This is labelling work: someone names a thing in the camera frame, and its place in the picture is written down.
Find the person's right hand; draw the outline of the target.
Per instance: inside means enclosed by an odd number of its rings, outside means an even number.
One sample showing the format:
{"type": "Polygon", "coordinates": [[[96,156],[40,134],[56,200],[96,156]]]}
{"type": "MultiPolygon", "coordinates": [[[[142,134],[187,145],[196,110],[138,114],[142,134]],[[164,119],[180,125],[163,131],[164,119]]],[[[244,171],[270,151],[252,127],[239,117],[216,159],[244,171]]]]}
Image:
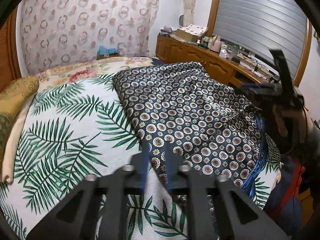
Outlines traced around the person's right hand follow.
{"type": "Polygon", "coordinates": [[[284,154],[295,158],[317,158],[319,127],[310,117],[309,110],[273,105],[273,114],[282,137],[280,145],[284,154]]]}

